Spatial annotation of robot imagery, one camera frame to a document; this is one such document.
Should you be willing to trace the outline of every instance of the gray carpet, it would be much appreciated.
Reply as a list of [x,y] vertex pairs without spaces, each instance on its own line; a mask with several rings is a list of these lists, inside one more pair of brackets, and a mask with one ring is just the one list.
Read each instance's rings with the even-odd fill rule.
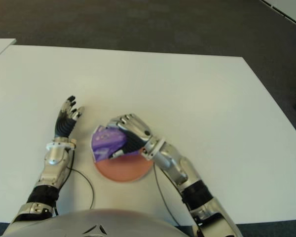
[[[259,0],[0,0],[0,38],[242,56],[296,129],[296,25]],[[296,221],[240,228],[246,237],[296,236]]]

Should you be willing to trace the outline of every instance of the silver robotic forearm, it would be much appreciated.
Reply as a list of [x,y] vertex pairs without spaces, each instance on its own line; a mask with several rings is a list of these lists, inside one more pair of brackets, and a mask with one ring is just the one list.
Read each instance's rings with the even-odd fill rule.
[[74,100],[75,97],[71,96],[62,105],[54,139],[46,146],[48,152],[44,159],[44,169],[27,202],[21,206],[11,223],[44,220],[53,215],[59,191],[69,172],[66,167],[71,160],[70,154],[75,150],[75,140],[70,140],[69,135],[83,112],[83,107],[72,110]]
[[132,142],[132,146],[125,144],[113,157],[132,152],[131,148],[143,147],[142,155],[159,166],[182,196],[199,228],[199,236],[242,237],[218,200],[211,195],[192,163],[174,146],[163,138],[153,136],[149,127],[135,115],[112,119],[108,126],[119,128]]

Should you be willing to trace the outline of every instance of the black finger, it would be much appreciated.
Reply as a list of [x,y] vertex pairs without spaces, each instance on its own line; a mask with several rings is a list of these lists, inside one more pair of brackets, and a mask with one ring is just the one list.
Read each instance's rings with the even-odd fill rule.
[[73,95],[72,95],[71,97],[68,98],[68,100],[69,100],[70,102],[74,101],[74,99],[75,99],[75,97],[74,97]]

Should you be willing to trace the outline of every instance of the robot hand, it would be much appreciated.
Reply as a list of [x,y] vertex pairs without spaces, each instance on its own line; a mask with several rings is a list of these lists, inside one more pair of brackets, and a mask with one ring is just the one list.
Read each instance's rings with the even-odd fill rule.
[[152,137],[150,128],[136,115],[122,115],[109,121],[107,127],[118,128],[127,138],[124,146],[116,151],[112,156],[118,157],[123,154],[138,151],[146,145]]
[[70,96],[62,105],[55,125],[55,137],[69,137],[77,119],[82,115],[84,108],[73,109],[75,97]]
[[122,115],[112,119],[107,127],[118,128],[127,141],[114,157],[137,151],[153,160],[170,179],[195,220],[199,236],[242,237],[232,219],[203,183],[193,164],[165,139],[153,136],[149,127],[136,115]]

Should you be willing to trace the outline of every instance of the wire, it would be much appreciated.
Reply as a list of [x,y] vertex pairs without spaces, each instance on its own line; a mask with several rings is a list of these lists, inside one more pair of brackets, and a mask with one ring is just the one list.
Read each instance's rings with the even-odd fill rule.
[[55,214],[56,214],[56,216],[59,216],[59,214],[58,214],[58,210],[57,210],[57,207],[56,207],[56,204],[55,204],[55,206],[54,206],[54,210],[55,210]]
[[[91,190],[92,190],[92,201],[91,201],[91,205],[89,207],[89,209],[92,209],[92,206],[93,206],[93,203],[94,203],[94,188],[92,186],[92,183],[91,181],[82,173],[80,172],[79,170],[76,170],[73,168],[73,165],[74,165],[74,151],[73,151],[73,158],[72,158],[72,161],[71,161],[71,164],[70,164],[70,167],[66,167],[67,169],[69,169],[69,173],[66,177],[66,179],[64,180],[63,184],[60,186],[59,188],[59,191],[61,190],[61,188],[63,187],[63,185],[66,183],[66,181],[68,180],[70,174],[71,174],[71,171],[74,171],[74,172],[77,172],[78,174],[80,174],[87,182],[88,184],[90,185],[91,187]],[[55,215],[58,216],[59,213],[58,213],[58,210],[57,210],[57,206],[56,206],[56,203],[55,203],[55,206],[54,206],[54,211],[55,211]]]
[[164,199],[164,196],[163,196],[163,194],[162,194],[162,191],[161,191],[161,188],[160,188],[160,185],[159,185],[159,181],[158,181],[158,177],[157,177],[157,172],[156,172],[156,165],[155,165],[155,163],[153,164],[153,171],[154,171],[154,176],[155,176],[155,178],[156,178],[157,187],[158,187],[158,189],[159,189],[160,195],[161,195],[161,197],[162,197],[162,200],[163,200],[163,203],[164,203],[166,209],[168,210],[170,216],[171,216],[172,219],[175,221],[175,223],[176,223],[178,226],[181,226],[181,225],[178,223],[177,219],[176,219],[176,218],[174,217],[174,215],[172,214],[172,212],[170,211],[170,209],[169,209],[169,207],[168,207],[168,205],[167,205],[167,202],[166,202],[166,200]]
[[69,169],[69,173],[68,173],[66,179],[64,180],[63,184],[60,186],[59,191],[61,190],[61,188],[63,187],[63,185],[67,182],[67,180],[68,180],[68,178],[69,178],[69,176],[71,174],[71,171],[73,169],[73,166],[74,166],[74,150],[73,150],[73,158],[71,160],[70,168],[67,167]]
[[94,188],[92,186],[91,181],[82,172],[80,172],[79,170],[76,170],[76,169],[73,169],[73,168],[69,168],[69,167],[67,167],[67,168],[73,170],[74,172],[77,172],[78,174],[80,174],[89,183],[90,188],[92,190],[92,201],[91,201],[91,204],[90,204],[89,209],[92,209],[92,206],[93,206],[93,203],[94,203]]

